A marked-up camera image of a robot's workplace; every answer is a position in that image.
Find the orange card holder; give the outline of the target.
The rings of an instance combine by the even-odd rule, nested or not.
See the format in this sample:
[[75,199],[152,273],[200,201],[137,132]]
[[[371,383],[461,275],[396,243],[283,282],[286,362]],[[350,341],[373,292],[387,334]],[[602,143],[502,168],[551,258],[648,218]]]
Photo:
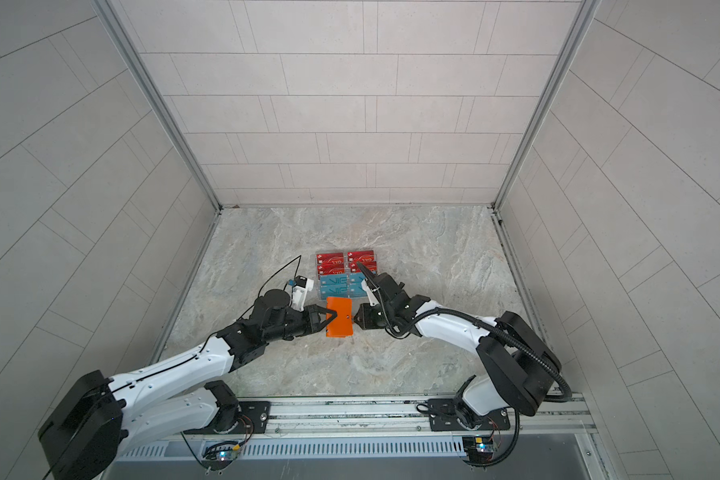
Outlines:
[[336,312],[336,318],[327,326],[326,336],[328,338],[346,338],[354,333],[352,307],[350,298],[328,297],[326,307]]

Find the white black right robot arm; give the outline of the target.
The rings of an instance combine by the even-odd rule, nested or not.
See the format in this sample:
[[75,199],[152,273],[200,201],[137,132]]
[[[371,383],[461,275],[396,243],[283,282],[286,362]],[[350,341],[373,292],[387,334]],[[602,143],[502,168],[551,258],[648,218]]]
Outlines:
[[572,399],[559,359],[520,315],[483,317],[447,308],[427,296],[408,295],[387,273],[363,263],[357,268],[369,299],[354,318],[360,328],[382,328],[398,340],[434,338],[479,357],[486,374],[465,381],[454,398],[454,415],[465,428],[481,427],[490,413],[504,408],[533,416],[544,402]]

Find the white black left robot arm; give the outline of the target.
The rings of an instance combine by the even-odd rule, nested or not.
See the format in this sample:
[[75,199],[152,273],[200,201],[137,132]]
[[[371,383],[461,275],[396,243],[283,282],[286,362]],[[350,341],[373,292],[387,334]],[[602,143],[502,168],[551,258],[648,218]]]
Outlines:
[[223,381],[262,356],[273,341],[324,330],[336,311],[296,306],[284,290],[257,298],[247,318],[209,335],[198,347],[131,372],[80,377],[38,433],[55,479],[93,479],[119,456],[179,432],[238,427],[250,435],[238,397]]

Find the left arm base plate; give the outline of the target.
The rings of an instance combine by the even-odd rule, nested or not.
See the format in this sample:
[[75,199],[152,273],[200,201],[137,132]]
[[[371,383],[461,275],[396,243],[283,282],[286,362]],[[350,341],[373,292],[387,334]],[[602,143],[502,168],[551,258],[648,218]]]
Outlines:
[[242,401],[236,411],[222,409],[201,429],[185,431],[188,435],[251,435],[264,434],[271,413],[268,401]]

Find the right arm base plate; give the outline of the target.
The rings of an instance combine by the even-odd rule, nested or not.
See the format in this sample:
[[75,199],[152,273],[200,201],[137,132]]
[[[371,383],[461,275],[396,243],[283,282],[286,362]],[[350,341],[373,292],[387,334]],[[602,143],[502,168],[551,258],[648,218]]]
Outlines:
[[417,405],[417,411],[429,418],[435,432],[509,430],[506,409],[498,409],[480,416],[463,401],[451,398],[431,398]]

